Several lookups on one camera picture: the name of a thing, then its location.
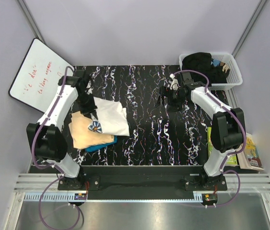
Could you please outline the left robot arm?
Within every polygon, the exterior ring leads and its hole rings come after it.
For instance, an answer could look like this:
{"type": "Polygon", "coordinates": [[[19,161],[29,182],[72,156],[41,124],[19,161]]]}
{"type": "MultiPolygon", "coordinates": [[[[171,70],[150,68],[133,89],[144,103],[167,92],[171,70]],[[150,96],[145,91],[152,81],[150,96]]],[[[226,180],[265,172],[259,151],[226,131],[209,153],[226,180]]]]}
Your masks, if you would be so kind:
{"type": "Polygon", "coordinates": [[[33,164],[43,170],[56,168],[68,184],[79,190],[85,185],[84,176],[80,175],[80,166],[68,154],[68,144],[61,128],[71,105],[77,102],[82,115],[97,117],[97,106],[93,95],[88,92],[90,75],[84,70],[65,73],[58,81],[57,92],[43,116],[35,123],[29,123],[26,133],[31,150],[33,164]]]}

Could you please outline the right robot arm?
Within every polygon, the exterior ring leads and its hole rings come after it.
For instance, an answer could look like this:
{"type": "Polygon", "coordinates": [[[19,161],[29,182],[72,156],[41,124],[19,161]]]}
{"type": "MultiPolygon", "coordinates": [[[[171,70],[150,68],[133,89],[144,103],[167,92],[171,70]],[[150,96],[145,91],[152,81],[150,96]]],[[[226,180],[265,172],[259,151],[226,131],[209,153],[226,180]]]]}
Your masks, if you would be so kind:
{"type": "Polygon", "coordinates": [[[221,102],[209,91],[209,83],[194,81],[192,73],[192,70],[180,70],[171,74],[170,84],[159,88],[156,106],[166,100],[168,111],[177,112],[185,102],[193,102],[211,118],[210,139],[214,149],[199,178],[201,188],[210,190],[221,180],[229,156],[242,152],[246,146],[244,112],[221,102]]]}

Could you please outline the blue t-shirt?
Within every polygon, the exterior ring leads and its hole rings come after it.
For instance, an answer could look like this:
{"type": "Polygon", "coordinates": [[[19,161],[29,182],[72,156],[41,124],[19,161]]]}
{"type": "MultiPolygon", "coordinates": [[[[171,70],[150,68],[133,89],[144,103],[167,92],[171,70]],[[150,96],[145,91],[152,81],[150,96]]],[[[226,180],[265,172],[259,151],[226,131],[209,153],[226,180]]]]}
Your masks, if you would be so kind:
{"type": "Polygon", "coordinates": [[[107,146],[110,146],[110,145],[113,145],[117,142],[117,136],[114,136],[114,139],[113,139],[113,142],[110,142],[110,143],[106,143],[106,144],[99,144],[99,145],[95,145],[95,146],[90,146],[88,148],[85,149],[85,151],[87,152],[94,152],[94,151],[97,151],[97,150],[101,150],[107,146]]]}

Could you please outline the beige t-shirt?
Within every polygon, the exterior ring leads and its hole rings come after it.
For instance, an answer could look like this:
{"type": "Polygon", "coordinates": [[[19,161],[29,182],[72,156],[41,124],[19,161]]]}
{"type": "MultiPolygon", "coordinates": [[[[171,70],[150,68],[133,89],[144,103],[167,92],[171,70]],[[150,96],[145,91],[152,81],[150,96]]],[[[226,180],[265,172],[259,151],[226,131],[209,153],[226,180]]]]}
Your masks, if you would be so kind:
{"type": "Polygon", "coordinates": [[[91,121],[91,119],[83,116],[80,112],[71,114],[71,123],[68,126],[74,148],[82,150],[91,146],[114,142],[113,135],[90,131],[88,126],[91,121]]]}

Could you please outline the white flower print t-shirt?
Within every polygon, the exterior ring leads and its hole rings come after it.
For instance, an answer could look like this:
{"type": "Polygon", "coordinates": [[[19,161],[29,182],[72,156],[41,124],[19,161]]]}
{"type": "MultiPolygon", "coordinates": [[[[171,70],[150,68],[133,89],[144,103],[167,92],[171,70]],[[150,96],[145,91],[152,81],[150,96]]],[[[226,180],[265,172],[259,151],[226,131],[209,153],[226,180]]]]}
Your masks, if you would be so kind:
{"type": "Polygon", "coordinates": [[[120,102],[97,97],[94,97],[94,102],[97,109],[95,115],[90,114],[92,122],[88,130],[114,136],[130,136],[126,108],[120,102]]]}

